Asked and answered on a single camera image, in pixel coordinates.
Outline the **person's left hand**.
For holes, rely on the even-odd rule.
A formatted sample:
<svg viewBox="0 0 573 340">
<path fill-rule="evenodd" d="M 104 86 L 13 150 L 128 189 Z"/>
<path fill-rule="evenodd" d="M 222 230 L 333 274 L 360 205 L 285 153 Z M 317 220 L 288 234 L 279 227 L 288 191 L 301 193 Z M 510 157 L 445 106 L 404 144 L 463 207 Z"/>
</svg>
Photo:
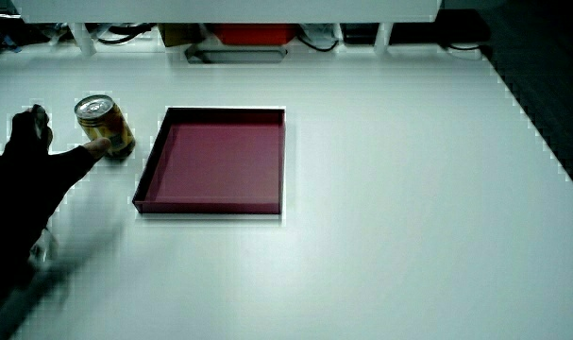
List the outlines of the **person's left hand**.
<svg viewBox="0 0 573 340">
<path fill-rule="evenodd" d="M 100 137 L 51 155 L 48 122 L 39 105 L 15 114 L 0 153 L 0 299 L 31 280 L 30 249 L 67 191 L 110 150 Z"/>
</svg>

